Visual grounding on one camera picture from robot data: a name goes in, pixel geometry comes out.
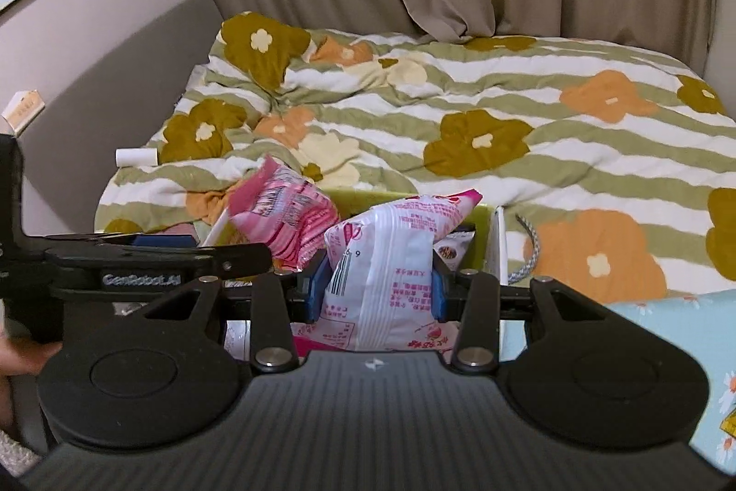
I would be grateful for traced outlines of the person's left hand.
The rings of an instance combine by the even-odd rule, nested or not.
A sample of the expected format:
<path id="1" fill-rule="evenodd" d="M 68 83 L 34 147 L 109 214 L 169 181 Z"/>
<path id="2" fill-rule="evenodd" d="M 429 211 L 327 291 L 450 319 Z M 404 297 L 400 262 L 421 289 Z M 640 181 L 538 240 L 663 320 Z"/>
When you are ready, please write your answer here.
<path id="1" fill-rule="evenodd" d="M 29 338 L 1 338 L 0 371 L 4 376 L 37 375 L 63 344 L 39 344 Z"/>

